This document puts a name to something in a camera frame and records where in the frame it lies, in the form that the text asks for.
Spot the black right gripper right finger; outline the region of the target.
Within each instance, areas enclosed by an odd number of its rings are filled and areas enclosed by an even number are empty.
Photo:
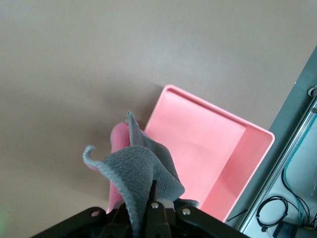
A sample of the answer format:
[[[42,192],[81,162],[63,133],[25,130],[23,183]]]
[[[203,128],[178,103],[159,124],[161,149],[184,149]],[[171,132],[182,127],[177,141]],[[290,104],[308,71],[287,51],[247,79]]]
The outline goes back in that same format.
[[[145,212],[146,238],[240,238],[234,228],[193,206],[166,208],[157,199],[158,185],[152,183]]]

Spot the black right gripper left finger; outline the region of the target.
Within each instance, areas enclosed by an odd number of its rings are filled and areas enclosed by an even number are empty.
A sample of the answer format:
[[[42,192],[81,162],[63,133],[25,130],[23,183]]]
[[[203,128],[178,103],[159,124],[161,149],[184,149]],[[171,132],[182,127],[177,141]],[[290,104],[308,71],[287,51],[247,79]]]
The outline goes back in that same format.
[[[124,203],[107,213],[88,208],[34,235],[35,238],[131,238],[132,227]]]

